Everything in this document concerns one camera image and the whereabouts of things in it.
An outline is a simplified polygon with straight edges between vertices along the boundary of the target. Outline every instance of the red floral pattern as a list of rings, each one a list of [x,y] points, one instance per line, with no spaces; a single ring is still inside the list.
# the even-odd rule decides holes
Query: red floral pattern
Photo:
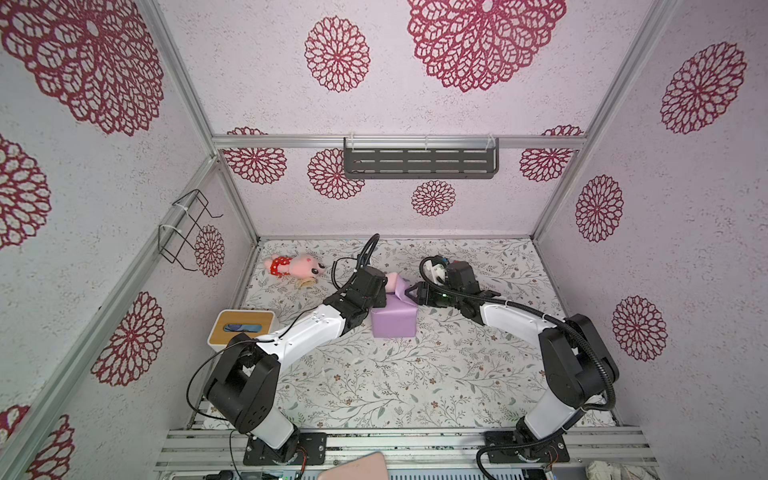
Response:
[[[200,229],[194,242],[194,259],[205,276],[216,276],[224,265],[224,240],[213,225]]]
[[[344,153],[338,148],[317,152],[310,159],[306,174],[315,190],[337,200],[354,197],[366,185],[365,180],[351,180],[346,177]]]
[[[79,121],[133,135],[159,116],[163,70],[131,0],[2,0],[5,50]]]
[[[56,430],[51,432],[42,450],[35,456],[27,469],[28,480],[44,478],[61,480],[69,472],[69,462],[74,453],[74,429],[69,425],[69,415],[58,419]]]
[[[436,217],[453,206],[456,192],[453,187],[440,180],[430,180],[419,185],[411,196],[411,205],[421,215]]]
[[[576,203],[576,225],[581,235],[591,241],[607,239],[619,226],[624,200],[619,183],[607,175],[590,180]]]
[[[661,121],[688,134],[711,124],[736,99],[744,83],[744,52],[726,41],[689,58],[672,76],[661,99]]]
[[[629,296],[616,305],[614,336],[621,349],[637,360],[653,360],[667,346],[667,324],[648,299]]]
[[[306,66],[330,91],[349,91],[368,73],[371,58],[366,38],[345,18],[325,17],[317,22],[304,47]]]
[[[573,125],[558,125],[544,132],[544,135],[581,135],[584,132]],[[529,148],[520,158],[523,176],[537,182],[560,177],[574,151],[570,148]]]
[[[445,87],[488,90],[528,67],[565,0],[408,0],[414,55]]]
[[[238,127],[227,134],[266,135],[250,127]],[[286,173],[286,156],[282,148],[237,148],[222,153],[234,173],[255,184],[277,182]]]
[[[99,383],[111,386],[134,382],[149,370],[163,346],[163,310],[147,292],[139,293],[134,305],[101,351],[91,373]]]
[[[8,441],[28,411],[29,406],[14,405],[10,409],[0,412],[0,449]]]
[[[38,162],[0,135],[0,250],[34,237],[50,211],[51,191]]]

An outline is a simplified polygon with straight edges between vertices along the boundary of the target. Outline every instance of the floral tablecloth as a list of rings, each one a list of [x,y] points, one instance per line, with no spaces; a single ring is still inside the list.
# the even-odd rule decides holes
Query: floral tablecloth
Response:
[[[327,267],[354,257],[361,240],[273,240],[263,245],[243,308],[272,310],[283,325],[333,291],[330,271],[310,288],[269,275],[273,254],[310,253]],[[419,261],[441,254],[472,265],[481,287],[562,316],[529,240],[381,240],[371,264],[420,280]],[[339,262],[343,283],[354,266]],[[419,307],[412,339],[375,339],[370,318],[344,337],[318,347],[281,372],[277,407],[304,428],[511,427],[546,388],[541,356],[499,329],[480,326],[455,309]],[[582,425],[614,425],[608,412],[590,412]],[[204,427],[224,429],[205,419]]]

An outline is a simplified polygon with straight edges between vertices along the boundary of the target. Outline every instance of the stuffed animal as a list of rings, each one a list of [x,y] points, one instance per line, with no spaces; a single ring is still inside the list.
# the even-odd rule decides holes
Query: stuffed animal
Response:
[[[299,279],[299,287],[314,285],[317,283],[316,278],[326,271],[325,265],[306,254],[294,258],[272,255],[272,260],[264,262],[264,266],[274,276],[295,276]]]

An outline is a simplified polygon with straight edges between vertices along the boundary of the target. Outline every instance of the wire rack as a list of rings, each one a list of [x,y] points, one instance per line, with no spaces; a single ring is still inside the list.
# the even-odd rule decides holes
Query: wire rack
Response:
[[[221,215],[213,215],[210,210],[208,210],[208,199],[205,197],[203,192],[201,192],[199,189],[190,190],[189,192],[185,193],[181,197],[179,197],[176,201],[173,202],[174,207],[179,207],[180,209],[184,210],[184,215],[182,218],[179,219],[179,221],[175,225],[169,225],[169,224],[161,224],[157,226],[157,252],[163,256],[165,260],[168,260],[170,263],[178,263],[181,265],[181,268],[190,271],[190,272],[197,272],[197,268],[187,268],[184,266],[184,264],[181,262],[181,259],[179,258],[179,255],[184,248],[184,245],[188,245],[192,251],[195,251],[194,245],[190,243],[189,236],[192,234],[193,231],[202,231],[203,227],[200,226],[199,220],[203,216],[203,214],[208,214],[208,217],[210,218],[221,218],[223,217],[223,214]],[[200,212],[196,215],[193,215],[190,213],[190,210],[195,210],[195,206],[200,205]],[[189,230],[185,233],[182,231],[179,226],[181,225],[181,222],[185,219],[189,218],[192,220],[193,225],[190,226]],[[165,233],[167,231],[170,231],[170,235],[165,236]],[[181,244],[176,249],[176,251],[171,251],[168,249],[168,244],[171,243],[175,237],[181,238]]]

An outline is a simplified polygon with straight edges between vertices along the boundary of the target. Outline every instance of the purple box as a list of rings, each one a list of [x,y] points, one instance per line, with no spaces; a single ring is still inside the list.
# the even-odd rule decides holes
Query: purple box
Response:
[[[386,306],[371,309],[374,337],[391,339],[416,336],[419,306],[406,296],[407,287],[406,281],[398,276],[395,292],[386,295]]]

